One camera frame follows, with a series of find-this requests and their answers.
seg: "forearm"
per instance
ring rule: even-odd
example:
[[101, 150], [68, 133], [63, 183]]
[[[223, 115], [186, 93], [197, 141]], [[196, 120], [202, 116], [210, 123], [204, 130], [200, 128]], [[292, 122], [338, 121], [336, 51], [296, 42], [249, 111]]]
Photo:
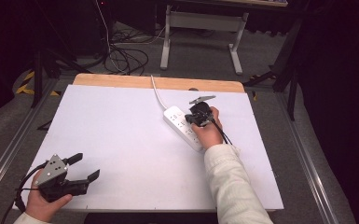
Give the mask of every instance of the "forearm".
[[272, 223], [249, 183], [238, 152], [231, 145], [216, 145], [205, 152], [219, 223]]
[[17, 220], [14, 222], [14, 224], [48, 224], [48, 223], [30, 217], [26, 213], [22, 213], [21, 216], [19, 216]]

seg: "power strip socket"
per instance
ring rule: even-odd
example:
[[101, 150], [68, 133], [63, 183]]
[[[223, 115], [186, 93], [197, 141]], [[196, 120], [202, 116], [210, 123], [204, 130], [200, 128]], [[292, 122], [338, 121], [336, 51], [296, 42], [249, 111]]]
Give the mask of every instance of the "power strip socket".
[[196, 151], [202, 152], [203, 147], [197, 135], [191, 130], [186, 121], [185, 113], [177, 106], [171, 106], [164, 111], [164, 120]]

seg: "white board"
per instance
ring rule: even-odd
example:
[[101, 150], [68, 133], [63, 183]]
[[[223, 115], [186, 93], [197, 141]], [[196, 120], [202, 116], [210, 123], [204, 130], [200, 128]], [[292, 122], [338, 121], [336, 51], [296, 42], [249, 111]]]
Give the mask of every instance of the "white board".
[[[283, 209], [274, 174], [246, 93], [159, 90], [166, 106], [189, 112], [199, 96], [220, 111], [223, 129], [242, 149], [241, 159], [266, 209]], [[152, 89], [68, 86], [30, 170], [57, 153], [83, 153], [69, 180], [101, 169], [87, 195], [64, 208], [85, 212], [214, 211], [203, 154], [165, 123]]]

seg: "desk foot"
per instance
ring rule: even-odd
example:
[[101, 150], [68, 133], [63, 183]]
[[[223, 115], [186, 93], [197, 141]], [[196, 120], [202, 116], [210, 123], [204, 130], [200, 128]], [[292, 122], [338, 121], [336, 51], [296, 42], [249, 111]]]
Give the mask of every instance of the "desk foot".
[[164, 43], [164, 46], [162, 47], [161, 64], [159, 65], [159, 68], [161, 70], [167, 70], [168, 68], [168, 58], [170, 56], [170, 43], [171, 41], [168, 40], [167, 43]]
[[238, 58], [237, 50], [233, 51], [232, 46], [233, 46], [232, 44], [229, 44], [228, 48], [229, 48], [229, 53], [231, 54], [232, 63], [234, 64], [235, 73], [237, 75], [242, 75], [242, 68], [240, 64], [240, 59]]

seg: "hand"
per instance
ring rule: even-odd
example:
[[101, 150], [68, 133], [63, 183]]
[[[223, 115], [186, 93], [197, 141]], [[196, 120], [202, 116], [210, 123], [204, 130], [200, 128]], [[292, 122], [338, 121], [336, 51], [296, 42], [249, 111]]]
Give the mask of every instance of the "hand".
[[54, 214], [72, 200], [72, 195], [67, 194], [62, 196], [60, 199], [52, 203], [46, 201], [40, 194], [40, 191], [36, 190], [37, 186], [34, 185], [34, 182], [41, 173], [42, 170], [39, 170], [34, 176], [32, 181], [33, 190], [31, 190], [28, 195], [28, 203], [25, 213], [28, 214], [28, 216], [36, 218], [40, 221], [50, 222]]
[[[223, 130], [222, 124], [219, 120], [219, 111], [211, 106], [212, 114], [214, 115], [214, 120], [216, 124]], [[199, 127], [194, 123], [191, 124], [191, 129], [198, 136], [202, 146], [205, 149], [208, 149], [214, 145], [219, 145], [223, 143], [222, 134], [217, 130], [217, 128], [211, 122], [208, 123], [205, 127]]]

